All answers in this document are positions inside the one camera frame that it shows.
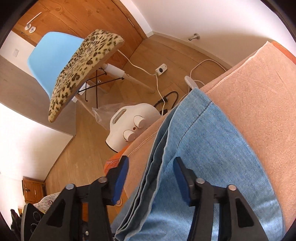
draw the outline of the transparent plastic bag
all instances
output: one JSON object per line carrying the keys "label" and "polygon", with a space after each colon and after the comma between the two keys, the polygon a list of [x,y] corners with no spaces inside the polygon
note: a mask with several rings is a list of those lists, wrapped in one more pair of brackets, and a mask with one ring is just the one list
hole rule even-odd
{"label": "transparent plastic bag", "polygon": [[104,129],[110,130],[110,120],[114,114],[122,107],[129,105],[136,105],[137,103],[117,103],[117,104],[106,104],[99,108],[92,108],[96,122],[100,124]]}

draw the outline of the door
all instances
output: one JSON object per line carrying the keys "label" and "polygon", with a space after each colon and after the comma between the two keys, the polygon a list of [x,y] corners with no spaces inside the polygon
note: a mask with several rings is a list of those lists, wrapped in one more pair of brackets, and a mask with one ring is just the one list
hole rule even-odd
{"label": "door", "polygon": [[[39,0],[19,19],[13,31],[36,46],[50,31],[85,38],[96,29],[103,29],[123,37],[125,44],[120,50],[130,57],[143,39],[135,29],[135,24],[131,23],[113,1]],[[30,34],[25,26],[39,12],[42,13],[31,22],[36,30]],[[115,53],[108,61],[119,68],[126,62],[120,53]]]}

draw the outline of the patterned fabric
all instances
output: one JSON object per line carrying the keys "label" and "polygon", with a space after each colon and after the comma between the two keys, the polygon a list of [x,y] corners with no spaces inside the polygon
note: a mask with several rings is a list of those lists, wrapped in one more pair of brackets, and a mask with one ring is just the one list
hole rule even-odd
{"label": "patterned fabric", "polygon": [[50,194],[41,199],[40,202],[33,204],[35,208],[37,208],[40,212],[46,213],[52,203],[55,201],[57,196],[59,196],[61,192],[57,192],[54,194]]}
{"label": "patterned fabric", "polygon": [[88,35],[57,78],[50,100],[48,120],[54,122],[87,75],[99,68],[124,43],[122,37],[104,30]]}

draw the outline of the screw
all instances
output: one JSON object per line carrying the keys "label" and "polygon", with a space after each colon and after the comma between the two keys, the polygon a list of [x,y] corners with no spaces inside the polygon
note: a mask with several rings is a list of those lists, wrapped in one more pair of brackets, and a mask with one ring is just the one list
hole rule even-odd
{"label": "screw", "polygon": [[231,191],[235,191],[235,190],[237,189],[237,187],[236,187],[235,185],[232,185],[232,184],[230,184],[230,185],[228,186],[228,188],[229,188],[229,190],[231,190]]}
{"label": "screw", "polygon": [[69,183],[67,186],[66,186],[66,189],[67,190],[71,190],[75,187],[75,185],[73,183]]}
{"label": "screw", "polygon": [[98,179],[99,183],[106,183],[108,181],[107,177],[100,177]]}
{"label": "screw", "polygon": [[197,178],[196,180],[195,180],[198,184],[204,184],[205,183],[205,180],[203,180],[202,178]]}

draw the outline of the folded denim garment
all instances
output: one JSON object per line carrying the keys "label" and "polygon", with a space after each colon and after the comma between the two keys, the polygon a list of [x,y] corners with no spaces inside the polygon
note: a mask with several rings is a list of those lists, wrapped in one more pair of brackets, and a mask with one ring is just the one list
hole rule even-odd
{"label": "folded denim garment", "polygon": [[[176,156],[212,185],[237,186],[268,239],[283,237],[281,208],[260,161],[219,107],[195,88],[161,125],[116,240],[187,240],[194,207],[182,200],[173,171]],[[218,217],[215,205],[212,240],[218,239]]]}

